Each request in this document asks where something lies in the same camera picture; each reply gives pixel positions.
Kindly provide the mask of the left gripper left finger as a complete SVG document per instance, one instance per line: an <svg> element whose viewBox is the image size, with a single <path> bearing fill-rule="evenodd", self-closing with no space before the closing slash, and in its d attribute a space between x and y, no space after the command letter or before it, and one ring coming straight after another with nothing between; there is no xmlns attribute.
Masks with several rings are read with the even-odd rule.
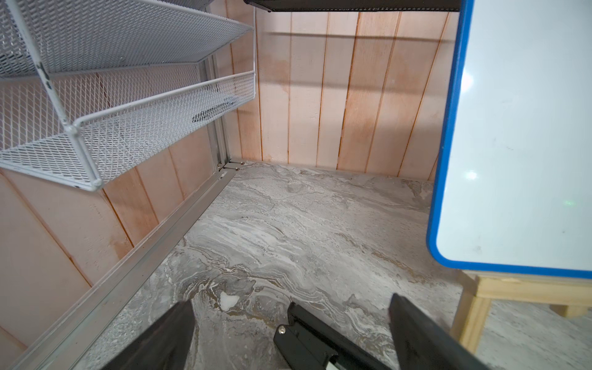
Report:
<svg viewBox="0 0 592 370"><path fill-rule="evenodd" d="M191 302L177 302L103 368L183 369L195 326Z"/></svg>

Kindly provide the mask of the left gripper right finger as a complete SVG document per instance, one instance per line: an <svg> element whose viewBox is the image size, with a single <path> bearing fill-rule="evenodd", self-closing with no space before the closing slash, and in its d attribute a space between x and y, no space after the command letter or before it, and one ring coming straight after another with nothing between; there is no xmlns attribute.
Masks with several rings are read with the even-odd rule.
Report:
<svg viewBox="0 0 592 370"><path fill-rule="evenodd" d="M410 300L392 296L389 327L401 369L486 369Z"/></svg>

